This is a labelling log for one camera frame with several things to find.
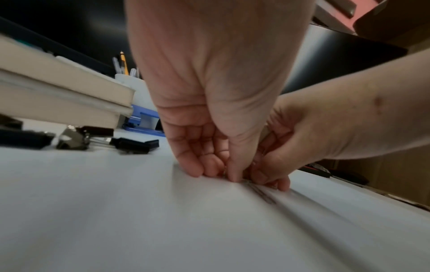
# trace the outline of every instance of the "pen holder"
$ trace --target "pen holder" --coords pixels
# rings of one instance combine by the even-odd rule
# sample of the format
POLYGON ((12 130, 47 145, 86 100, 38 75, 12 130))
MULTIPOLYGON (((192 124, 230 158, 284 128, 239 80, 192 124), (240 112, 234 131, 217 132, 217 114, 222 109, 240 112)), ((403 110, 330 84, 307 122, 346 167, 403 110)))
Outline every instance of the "pen holder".
MULTIPOLYGON (((124 74, 117 73, 115 79, 122 84, 135 90, 133 97, 133 105, 157 111, 151 96, 149 95, 148 87, 145 81, 139 78, 131 77, 124 74)), ((155 129, 158 119, 146 115, 141 115, 140 127, 155 129)))

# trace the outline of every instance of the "white desk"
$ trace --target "white desk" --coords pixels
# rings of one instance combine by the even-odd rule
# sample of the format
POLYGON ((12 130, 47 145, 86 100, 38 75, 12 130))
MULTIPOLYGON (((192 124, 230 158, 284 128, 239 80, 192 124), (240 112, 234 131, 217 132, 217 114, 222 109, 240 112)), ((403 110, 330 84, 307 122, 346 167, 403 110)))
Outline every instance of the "white desk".
MULTIPOLYGON (((59 134, 65 126, 24 128, 59 134)), ((164 138, 148 155, 0 148, 0 177, 0 271, 358 271, 243 185, 185 175, 164 138)), ((291 180, 296 192, 418 256, 411 271, 430 267, 429 213, 337 180, 299 171, 291 180)))

